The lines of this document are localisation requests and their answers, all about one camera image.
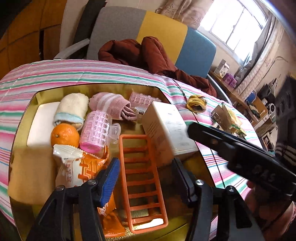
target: orange snack wrapper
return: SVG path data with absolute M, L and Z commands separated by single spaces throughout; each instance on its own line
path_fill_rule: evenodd
M 74 147 L 60 147 L 59 161 L 61 162 L 56 186 L 64 185 L 66 188 L 81 186 L 89 179 L 95 178 L 98 172 L 106 169 L 110 163 L 108 147 L 105 146 L 102 158 L 89 154 L 85 151 Z M 114 195 L 111 194 L 110 200 L 103 208 L 98 207 L 98 213 L 102 220 L 102 226 L 105 237 L 121 237 L 126 233 L 125 228 L 121 225 L 119 219 L 113 210 L 116 208 Z
M 114 211 L 109 213 L 106 217 L 101 216 L 100 218 L 106 238 L 125 236 L 126 229 L 121 225 Z

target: striped bedsheet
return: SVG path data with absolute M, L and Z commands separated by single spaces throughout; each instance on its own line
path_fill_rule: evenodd
M 210 126 L 212 124 L 211 111 L 222 103 L 222 101 L 198 89 L 165 76 L 150 74 L 142 69 L 108 62 L 49 60 L 25 64 L 10 71 L 0 81 L 0 210 L 13 224 L 15 222 L 7 195 L 9 157 L 16 129 L 27 105 L 38 91 L 86 83 L 127 83 L 158 87 L 168 100 L 176 105 L 187 125 L 196 121 L 196 117 L 200 123 Z M 192 94 L 203 94 L 208 101 L 207 110 L 194 116 L 186 108 L 186 101 L 180 88 L 182 88 L 187 98 Z M 247 133 L 246 140 L 261 147 L 260 141 L 249 121 L 233 107 L 232 110 L 242 121 L 242 128 Z M 211 150 L 199 143 L 197 145 L 215 185 L 223 187 Z M 249 191 L 246 180 L 229 171 L 226 168 L 226 161 L 220 158 L 216 152 L 213 153 L 225 184 L 235 186 L 240 194 L 245 197 Z

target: window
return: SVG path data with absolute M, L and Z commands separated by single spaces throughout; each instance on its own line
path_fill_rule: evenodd
M 215 0 L 200 25 L 245 62 L 265 24 L 254 0 Z

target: white cardboard box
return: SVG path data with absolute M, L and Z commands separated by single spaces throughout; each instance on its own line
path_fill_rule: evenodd
M 222 59 L 218 67 L 215 69 L 214 74 L 219 75 L 221 78 L 223 78 L 228 70 L 229 65 L 226 63 L 224 59 Z
M 198 151 L 195 141 L 188 137 L 187 126 L 173 104 L 152 102 L 142 118 L 142 125 L 155 146 L 158 167 L 171 164 L 175 157 L 185 160 Z

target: tan cloth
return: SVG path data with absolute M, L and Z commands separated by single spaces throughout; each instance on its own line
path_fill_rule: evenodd
M 214 0 L 167 0 L 156 13 L 197 29 Z
M 56 163 L 51 147 L 37 146 L 14 151 L 8 195 L 21 203 L 44 205 L 55 188 Z

